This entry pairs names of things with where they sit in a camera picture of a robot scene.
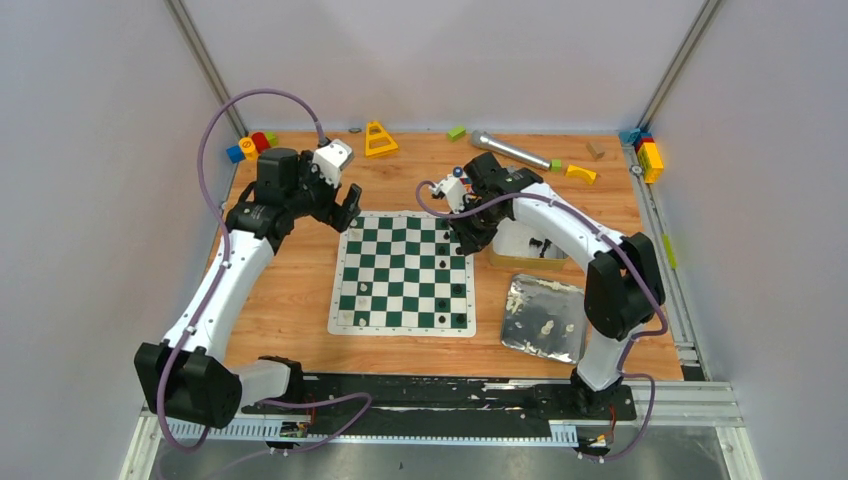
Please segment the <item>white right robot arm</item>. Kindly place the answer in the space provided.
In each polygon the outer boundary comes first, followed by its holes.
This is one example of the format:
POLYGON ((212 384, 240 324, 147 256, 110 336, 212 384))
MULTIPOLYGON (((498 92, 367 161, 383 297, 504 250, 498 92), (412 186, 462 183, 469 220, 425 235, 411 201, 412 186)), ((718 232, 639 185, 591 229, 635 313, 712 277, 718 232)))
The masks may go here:
POLYGON ((462 254, 481 251, 511 220, 541 234, 585 273, 584 312, 592 332, 570 393, 577 413, 598 416, 611 403, 632 340, 662 314, 665 291, 652 240, 602 225, 534 171, 503 167, 491 153, 472 159, 464 172, 467 182, 450 174, 431 189, 448 203, 462 254))

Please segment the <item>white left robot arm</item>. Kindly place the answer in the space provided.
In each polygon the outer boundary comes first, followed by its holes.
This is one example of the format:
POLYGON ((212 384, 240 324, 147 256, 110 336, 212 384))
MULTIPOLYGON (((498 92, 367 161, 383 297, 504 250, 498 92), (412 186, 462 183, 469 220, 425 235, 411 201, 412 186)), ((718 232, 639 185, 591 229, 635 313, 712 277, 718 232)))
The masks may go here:
POLYGON ((311 217, 342 233, 360 214, 358 185, 336 200, 353 158, 340 140, 314 151, 274 147, 259 155, 256 178, 226 214, 218 252, 186 311, 159 343, 144 343, 135 354, 153 412, 221 429, 241 408, 265 399, 283 413, 304 405, 300 363, 266 355, 229 369, 222 361, 249 294, 296 220, 311 217))

